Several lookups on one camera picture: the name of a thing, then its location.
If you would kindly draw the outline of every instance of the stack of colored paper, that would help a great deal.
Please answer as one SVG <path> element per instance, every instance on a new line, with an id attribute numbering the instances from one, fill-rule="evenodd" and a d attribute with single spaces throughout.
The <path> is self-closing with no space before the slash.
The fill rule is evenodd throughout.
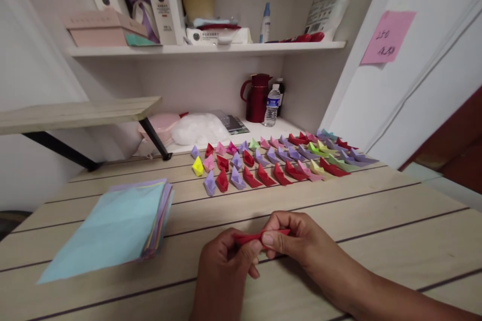
<path id="1" fill-rule="evenodd" d="M 38 283 L 153 258 L 161 248 L 173 196 L 166 179 L 111 187 Z"/>

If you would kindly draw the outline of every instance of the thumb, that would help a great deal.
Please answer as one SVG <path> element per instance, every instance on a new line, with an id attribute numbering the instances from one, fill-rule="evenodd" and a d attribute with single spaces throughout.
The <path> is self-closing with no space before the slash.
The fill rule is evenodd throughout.
<path id="1" fill-rule="evenodd" d="M 234 260 L 247 273 L 253 261 L 260 254 L 262 248 L 263 245 L 259 240 L 248 242 L 239 249 Z"/>

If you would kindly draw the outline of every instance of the right hand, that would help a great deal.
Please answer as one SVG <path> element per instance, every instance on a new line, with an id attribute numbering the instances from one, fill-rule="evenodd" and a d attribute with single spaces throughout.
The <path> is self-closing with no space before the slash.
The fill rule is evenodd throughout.
<path id="1" fill-rule="evenodd" d="M 275 232 L 283 228 L 290 229 L 290 235 Z M 268 258 L 275 258 L 279 252 L 298 261 L 336 307 L 350 312 L 370 290 L 372 274 L 307 214 L 273 212 L 264 229 L 262 242 L 269 248 Z"/>

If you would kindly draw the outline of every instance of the white plastic bag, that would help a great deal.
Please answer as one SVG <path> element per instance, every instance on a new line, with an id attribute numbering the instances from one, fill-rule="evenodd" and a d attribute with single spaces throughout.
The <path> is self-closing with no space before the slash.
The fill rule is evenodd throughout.
<path id="1" fill-rule="evenodd" d="M 172 128 L 172 139 L 180 145 L 217 144 L 229 138 L 229 132 L 211 113 L 188 114 Z"/>

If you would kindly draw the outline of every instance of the bottle label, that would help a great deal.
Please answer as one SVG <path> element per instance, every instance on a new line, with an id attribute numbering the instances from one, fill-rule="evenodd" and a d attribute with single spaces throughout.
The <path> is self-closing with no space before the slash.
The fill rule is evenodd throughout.
<path id="1" fill-rule="evenodd" d="M 279 99 L 272 99 L 272 98 L 268 98 L 268 101 L 266 103 L 266 106 L 268 108 L 278 108 L 278 105 L 280 104 L 280 100 Z"/>

